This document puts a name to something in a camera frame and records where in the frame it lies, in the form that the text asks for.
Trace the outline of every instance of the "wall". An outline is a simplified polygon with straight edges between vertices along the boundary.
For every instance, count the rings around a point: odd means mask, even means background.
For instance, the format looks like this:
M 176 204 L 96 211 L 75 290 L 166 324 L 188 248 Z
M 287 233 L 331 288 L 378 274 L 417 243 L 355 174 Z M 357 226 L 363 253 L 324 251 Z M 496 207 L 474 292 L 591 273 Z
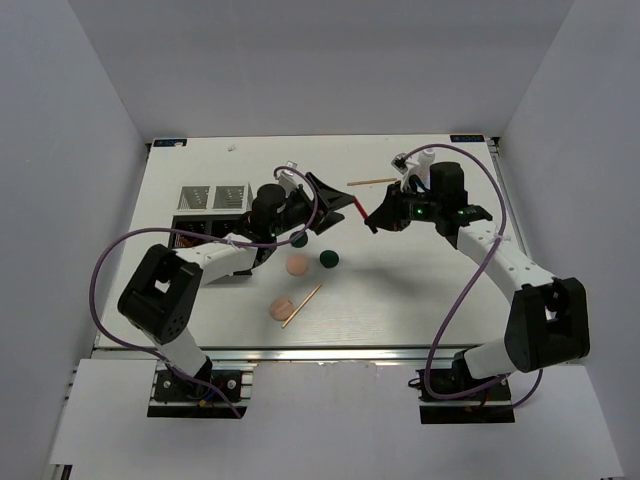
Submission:
M 145 151 L 66 0 L 0 3 L 0 465 L 32 480 L 90 352 L 89 276 L 128 223 Z
M 587 287 L 587 368 L 629 478 L 640 478 L 638 25 L 637 2 L 577 1 L 502 140 L 533 254 Z
M 572 0 L 70 0 L 154 136 L 502 134 Z

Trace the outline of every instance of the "vent grille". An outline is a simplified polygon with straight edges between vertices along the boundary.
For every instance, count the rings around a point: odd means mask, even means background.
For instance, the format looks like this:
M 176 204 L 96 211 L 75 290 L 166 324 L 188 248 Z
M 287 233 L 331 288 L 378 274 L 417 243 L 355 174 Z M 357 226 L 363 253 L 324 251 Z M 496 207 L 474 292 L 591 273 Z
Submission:
M 178 210 L 204 210 L 209 199 L 209 187 L 182 187 Z
M 231 210 L 242 208 L 244 200 L 244 186 L 224 186 L 216 187 L 213 197 L 213 208 L 220 210 Z

